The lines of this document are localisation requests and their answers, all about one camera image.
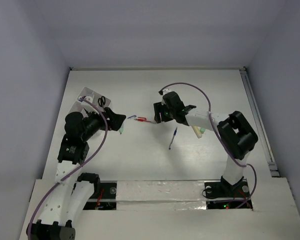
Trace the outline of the blue ballpoint pen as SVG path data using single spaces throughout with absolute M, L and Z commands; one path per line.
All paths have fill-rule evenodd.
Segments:
M 177 131 L 178 131 L 178 127 L 176 127 L 175 130 L 174 130 L 174 132 L 173 132 L 173 135 L 172 135 L 172 138 L 171 138 L 169 147 L 168 147 L 169 150 L 171 150 L 171 148 L 172 148 L 172 144 L 173 144 L 174 139 L 175 139 L 175 137 L 176 137 Z

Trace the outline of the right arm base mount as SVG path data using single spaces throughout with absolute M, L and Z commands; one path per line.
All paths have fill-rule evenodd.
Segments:
M 253 209 L 248 182 L 242 178 L 235 185 L 225 180 L 207 181 L 201 195 L 208 210 Z

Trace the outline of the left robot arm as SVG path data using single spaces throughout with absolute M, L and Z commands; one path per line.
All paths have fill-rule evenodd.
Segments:
M 89 198 L 102 195 L 100 177 L 83 172 L 88 157 L 88 140 L 98 131 L 118 131 L 126 116 L 109 107 L 84 116 L 73 111 L 65 117 L 54 184 L 39 202 L 26 229 L 29 240 L 73 240 L 76 225 Z

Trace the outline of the black handled scissors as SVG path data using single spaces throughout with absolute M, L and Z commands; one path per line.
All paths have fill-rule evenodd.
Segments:
M 101 108 L 104 108 L 106 105 L 106 98 L 102 95 L 101 97 L 98 98 L 97 102 Z

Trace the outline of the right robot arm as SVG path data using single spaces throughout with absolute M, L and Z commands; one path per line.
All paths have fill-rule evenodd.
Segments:
M 200 110 L 195 105 L 184 105 L 176 92 L 167 89 L 161 90 L 159 94 L 162 100 L 153 104 L 156 123 L 174 120 L 216 134 L 227 153 L 220 190 L 225 196 L 232 196 L 239 189 L 248 156 L 258 142 L 258 136 L 245 116 L 240 111 L 227 115 Z

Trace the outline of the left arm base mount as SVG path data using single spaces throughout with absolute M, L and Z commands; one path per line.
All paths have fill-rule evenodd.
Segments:
M 115 210 L 117 182 L 101 181 L 96 173 L 81 173 L 69 202 L 70 210 Z

